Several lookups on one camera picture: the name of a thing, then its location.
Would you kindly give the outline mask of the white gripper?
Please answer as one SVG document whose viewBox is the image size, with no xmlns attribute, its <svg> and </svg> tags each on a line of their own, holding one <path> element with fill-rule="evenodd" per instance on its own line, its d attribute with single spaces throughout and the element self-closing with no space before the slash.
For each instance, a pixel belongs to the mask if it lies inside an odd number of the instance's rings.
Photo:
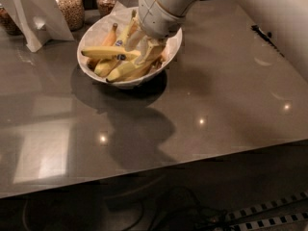
<svg viewBox="0 0 308 231">
<path fill-rule="evenodd" d="M 124 48 L 126 51 L 135 50 L 141 41 L 141 54 L 135 64 L 151 64 L 164 51 L 165 39 L 177 34 L 185 18 L 167 12 L 157 0 L 139 0 L 138 14 L 141 29 L 126 33 Z"/>
</svg>

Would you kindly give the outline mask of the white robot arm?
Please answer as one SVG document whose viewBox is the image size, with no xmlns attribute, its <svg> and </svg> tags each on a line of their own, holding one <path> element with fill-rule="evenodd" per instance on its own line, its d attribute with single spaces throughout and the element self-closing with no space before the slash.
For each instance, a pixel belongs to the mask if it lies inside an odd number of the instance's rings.
<svg viewBox="0 0 308 231">
<path fill-rule="evenodd" d="M 138 0 L 138 29 L 153 39 L 179 31 L 199 0 Z M 236 0 L 295 70 L 308 80 L 308 0 Z"/>
</svg>

